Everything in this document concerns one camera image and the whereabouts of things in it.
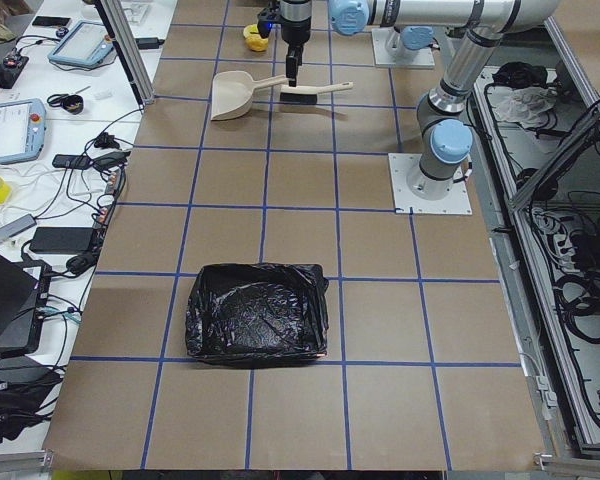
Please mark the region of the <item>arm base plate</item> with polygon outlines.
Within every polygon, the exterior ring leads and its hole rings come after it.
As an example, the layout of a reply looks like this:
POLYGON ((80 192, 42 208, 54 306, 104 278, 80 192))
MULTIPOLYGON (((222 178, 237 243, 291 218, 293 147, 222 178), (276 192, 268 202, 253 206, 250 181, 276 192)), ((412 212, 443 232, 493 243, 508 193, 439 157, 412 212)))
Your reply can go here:
POLYGON ((371 31, 377 67, 427 69, 435 67, 434 30, 430 26, 375 28, 371 31))
POLYGON ((388 155, 394 211, 414 215, 471 215, 462 167, 456 168, 451 179, 433 180, 421 172, 420 158, 420 154, 388 155))

